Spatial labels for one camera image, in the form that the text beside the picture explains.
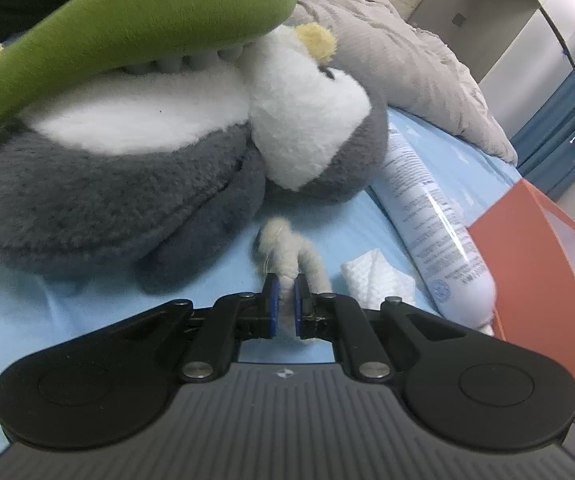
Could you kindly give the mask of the white tissue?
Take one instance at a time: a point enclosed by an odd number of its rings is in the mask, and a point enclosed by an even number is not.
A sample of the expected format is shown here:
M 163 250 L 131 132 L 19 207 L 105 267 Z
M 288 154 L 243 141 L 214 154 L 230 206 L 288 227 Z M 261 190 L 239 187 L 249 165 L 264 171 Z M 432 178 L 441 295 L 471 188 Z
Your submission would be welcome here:
M 341 266 L 341 273 L 350 296 L 361 308 L 379 311 L 387 297 L 399 297 L 406 304 L 426 312 L 432 312 L 432 301 L 420 286 L 417 270 L 403 272 L 393 266 L 380 249 L 371 249 Z

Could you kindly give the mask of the pink cardboard box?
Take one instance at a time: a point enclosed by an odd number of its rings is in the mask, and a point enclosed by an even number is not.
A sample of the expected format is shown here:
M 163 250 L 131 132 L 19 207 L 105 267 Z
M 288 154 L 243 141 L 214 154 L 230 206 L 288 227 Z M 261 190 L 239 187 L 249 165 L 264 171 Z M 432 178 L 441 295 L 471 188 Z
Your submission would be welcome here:
M 520 180 L 469 231 L 496 281 L 497 337 L 575 378 L 575 222 Z

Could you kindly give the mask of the green snake plush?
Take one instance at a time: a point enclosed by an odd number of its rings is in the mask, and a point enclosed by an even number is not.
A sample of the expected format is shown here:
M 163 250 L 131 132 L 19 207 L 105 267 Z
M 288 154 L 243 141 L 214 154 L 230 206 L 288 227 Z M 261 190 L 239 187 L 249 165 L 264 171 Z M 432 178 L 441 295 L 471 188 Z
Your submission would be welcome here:
M 297 0 L 70 0 L 0 53 L 0 124 L 71 84 L 172 54 L 246 44 Z

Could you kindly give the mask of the blue curtain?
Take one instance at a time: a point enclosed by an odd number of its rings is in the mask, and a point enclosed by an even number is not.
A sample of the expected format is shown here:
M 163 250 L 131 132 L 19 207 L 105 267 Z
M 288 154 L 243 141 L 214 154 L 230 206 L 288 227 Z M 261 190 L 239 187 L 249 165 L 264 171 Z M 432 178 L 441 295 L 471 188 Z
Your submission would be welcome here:
M 511 142 L 519 173 L 558 200 L 575 182 L 575 68 Z

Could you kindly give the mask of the grey white penguin plush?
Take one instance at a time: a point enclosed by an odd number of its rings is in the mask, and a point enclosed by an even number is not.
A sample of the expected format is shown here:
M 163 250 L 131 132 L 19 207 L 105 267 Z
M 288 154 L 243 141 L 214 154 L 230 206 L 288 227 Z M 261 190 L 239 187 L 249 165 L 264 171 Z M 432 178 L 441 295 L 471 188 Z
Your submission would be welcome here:
M 0 263 L 43 276 L 132 266 L 160 292 L 213 263 L 266 188 L 345 202 L 383 160 L 386 106 L 318 24 L 202 70 L 95 76 L 0 124 Z

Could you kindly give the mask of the grey duvet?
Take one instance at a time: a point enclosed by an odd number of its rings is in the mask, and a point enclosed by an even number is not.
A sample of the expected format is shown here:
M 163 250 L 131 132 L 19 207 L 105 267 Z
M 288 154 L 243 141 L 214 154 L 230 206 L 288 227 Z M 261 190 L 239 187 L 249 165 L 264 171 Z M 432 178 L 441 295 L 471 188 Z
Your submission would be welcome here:
M 509 164 L 517 154 L 470 70 L 438 36 L 387 0 L 299 0 L 292 25 L 316 22 L 337 38 L 334 62 L 414 114 Z

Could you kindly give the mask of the white spray bottle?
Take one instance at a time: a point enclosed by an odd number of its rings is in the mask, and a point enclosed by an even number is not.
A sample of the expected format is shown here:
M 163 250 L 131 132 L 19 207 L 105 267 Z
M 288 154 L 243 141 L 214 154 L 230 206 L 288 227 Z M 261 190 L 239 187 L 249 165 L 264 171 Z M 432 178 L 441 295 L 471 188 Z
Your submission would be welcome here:
M 474 240 L 413 147 L 395 128 L 373 193 L 443 318 L 493 335 L 497 287 Z

